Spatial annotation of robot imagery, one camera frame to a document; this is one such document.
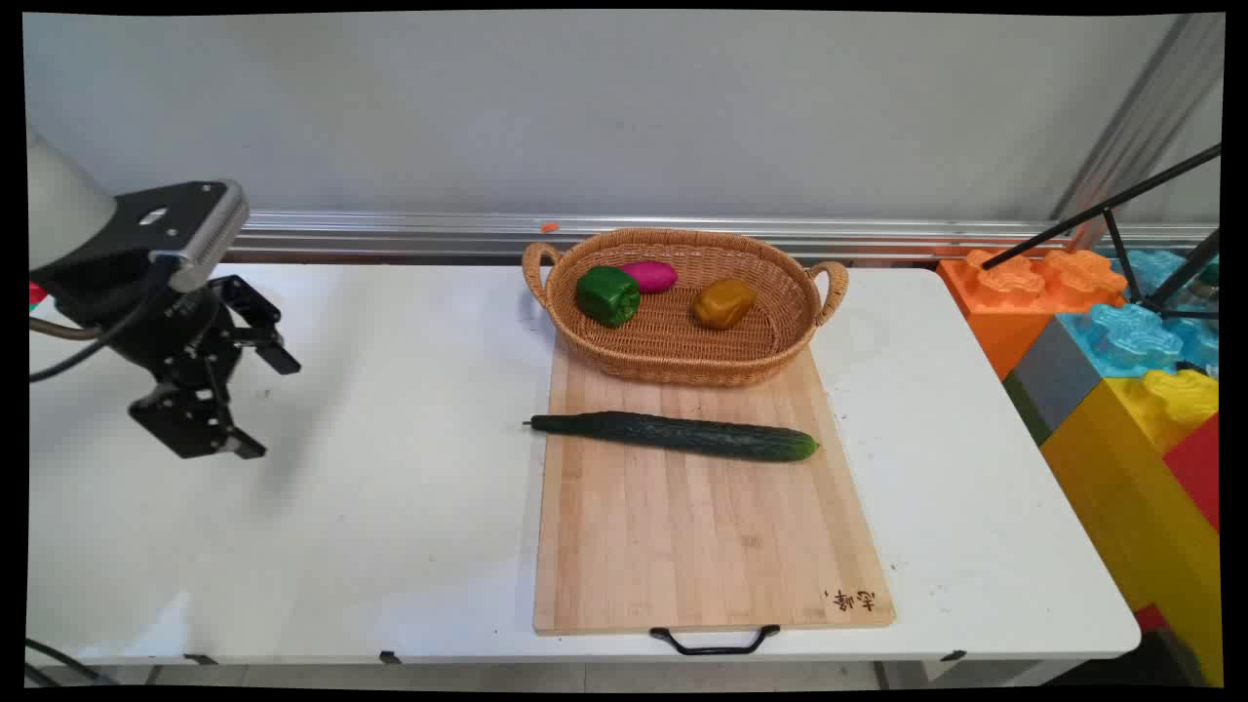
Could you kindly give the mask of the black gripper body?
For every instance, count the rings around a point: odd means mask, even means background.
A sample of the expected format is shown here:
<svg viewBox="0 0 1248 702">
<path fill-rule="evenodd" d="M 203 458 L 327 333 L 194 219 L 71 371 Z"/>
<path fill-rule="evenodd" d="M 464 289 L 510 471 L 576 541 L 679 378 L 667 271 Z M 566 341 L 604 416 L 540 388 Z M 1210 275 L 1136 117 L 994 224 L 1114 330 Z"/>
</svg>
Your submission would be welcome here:
<svg viewBox="0 0 1248 702">
<path fill-rule="evenodd" d="M 223 279 L 178 292 L 175 256 L 60 259 L 49 266 L 57 312 L 85 332 L 89 345 L 52 363 L 55 378 L 110 350 L 150 373 L 144 403 L 227 403 L 238 363 L 233 315 L 221 299 Z"/>
</svg>

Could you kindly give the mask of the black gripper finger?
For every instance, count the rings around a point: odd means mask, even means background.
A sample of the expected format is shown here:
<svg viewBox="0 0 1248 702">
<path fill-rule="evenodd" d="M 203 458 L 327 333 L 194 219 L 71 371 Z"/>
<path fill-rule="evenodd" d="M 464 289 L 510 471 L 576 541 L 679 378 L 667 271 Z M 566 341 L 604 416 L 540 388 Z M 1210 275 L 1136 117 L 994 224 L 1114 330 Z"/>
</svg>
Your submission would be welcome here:
<svg viewBox="0 0 1248 702">
<path fill-rule="evenodd" d="M 210 339 L 235 349 L 253 349 L 276 373 L 300 373 L 302 365 L 285 347 L 278 331 L 280 309 L 238 275 L 208 280 L 208 290 L 222 305 L 221 330 Z"/>
<path fill-rule="evenodd" d="M 260 458 L 267 453 L 263 443 L 235 423 L 228 403 L 213 388 L 161 383 L 129 405 L 129 417 L 181 458 L 213 453 Z"/>
</svg>

